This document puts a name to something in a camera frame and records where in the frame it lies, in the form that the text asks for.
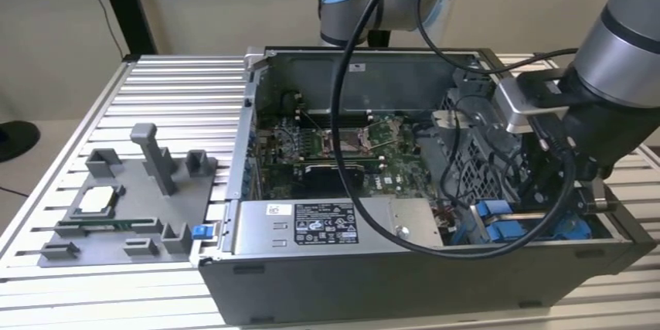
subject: beige wall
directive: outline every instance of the beige wall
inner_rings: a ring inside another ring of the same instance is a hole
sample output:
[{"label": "beige wall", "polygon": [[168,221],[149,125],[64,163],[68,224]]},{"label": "beige wall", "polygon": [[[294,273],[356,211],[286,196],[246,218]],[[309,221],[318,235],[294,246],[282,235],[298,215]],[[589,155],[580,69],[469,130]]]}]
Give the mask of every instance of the beige wall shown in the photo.
[{"label": "beige wall", "polygon": [[[250,44],[317,41],[316,0],[142,2],[162,53],[241,53]],[[444,45],[498,52],[576,46],[602,3],[456,0]],[[0,13],[0,118],[81,117],[118,63],[96,0],[0,0]],[[421,40],[401,32],[393,45]]]},{"label": "beige wall", "polygon": [[578,46],[606,0],[454,0],[446,46],[528,53]]},{"label": "beige wall", "polygon": [[96,0],[0,0],[0,120],[82,117],[120,55]]}]

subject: green circuit board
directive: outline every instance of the green circuit board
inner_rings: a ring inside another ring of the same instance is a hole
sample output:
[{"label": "green circuit board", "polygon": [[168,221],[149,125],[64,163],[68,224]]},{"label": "green circuit board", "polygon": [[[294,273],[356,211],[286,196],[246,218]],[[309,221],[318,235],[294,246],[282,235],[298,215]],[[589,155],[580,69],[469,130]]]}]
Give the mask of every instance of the green circuit board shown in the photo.
[{"label": "green circuit board", "polygon": [[[260,143],[264,154],[264,198],[317,198],[317,192],[305,191],[304,179],[310,167],[334,166],[329,129],[300,128],[292,120],[282,120],[262,129]],[[341,128],[340,145],[346,164],[364,172],[358,187],[361,197],[436,199],[430,174],[412,133],[412,124],[405,122],[404,117],[373,115],[372,122],[364,127]],[[340,188],[337,197],[342,195],[344,190]]]}]

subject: floor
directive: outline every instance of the floor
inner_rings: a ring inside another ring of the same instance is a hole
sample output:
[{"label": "floor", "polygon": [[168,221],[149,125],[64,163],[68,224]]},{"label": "floor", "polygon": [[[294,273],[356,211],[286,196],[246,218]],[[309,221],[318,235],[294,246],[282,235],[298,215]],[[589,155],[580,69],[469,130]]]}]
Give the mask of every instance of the floor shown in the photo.
[{"label": "floor", "polygon": [[[29,194],[80,120],[33,121],[41,131],[36,146],[18,158],[0,163],[0,186]],[[25,198],[0,191],[0,233],[12,221]]]}]

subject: slotted aluminum surface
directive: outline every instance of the slotted aluminum surface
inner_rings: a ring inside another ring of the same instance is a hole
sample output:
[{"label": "slotted aluminum surface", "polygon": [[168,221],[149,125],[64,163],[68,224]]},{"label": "slotted aluminum surface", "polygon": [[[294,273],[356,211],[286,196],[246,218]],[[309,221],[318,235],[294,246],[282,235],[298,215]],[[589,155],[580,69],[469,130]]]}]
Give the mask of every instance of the slotted aluminum surface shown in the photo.
[{"label": "slotted aluminum surface", "polygon": [[[526,57],[500,56],[504,63]],[[549,67],[546,63],[536,63],[517,72]],[[190,264],[41,269],[36,267],[34,251],[49,240],[48,228],[64,216],[86,176],[84,156],[90,149],[113,147],[122,158],[138,157],[128,133],[132,124],[140,121],[157,123],[157,139],[170,147],[173,155],[190,148],[204,148],[220,159],[206,214],[209,221],[220,219],[242,102],[242,74],[242,57],[150,56],[120,68],[0,239],[0,247],[5,246],[0,260],[0,328],[230,328]],[[660,240],[658,167],[660,160],[642,146],[622,158],[608,180],[656,240]],[[656,249],[624,273],[588,280],[550,309],[289,328],[658,329],[658,309],[660,250]]]}]

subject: screw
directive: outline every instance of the screw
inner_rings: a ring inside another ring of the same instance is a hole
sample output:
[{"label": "screw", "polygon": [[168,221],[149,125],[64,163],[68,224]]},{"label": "screw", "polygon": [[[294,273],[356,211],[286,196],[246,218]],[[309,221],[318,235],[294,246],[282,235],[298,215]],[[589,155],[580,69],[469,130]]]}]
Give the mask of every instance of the screw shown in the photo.
[{"label": "screw", "polygon": [[544,139],[538,141],[538,145],[544,151],[549,150],[548,142]]},{"label": "screw", "polygon": [[410,235],[410,231],[408,230],[408,228],[405,226],[396,226],[393,230],[396,232],[396,236],[400,239],[404,239],[404,240],[408,239],[408,236]]}]

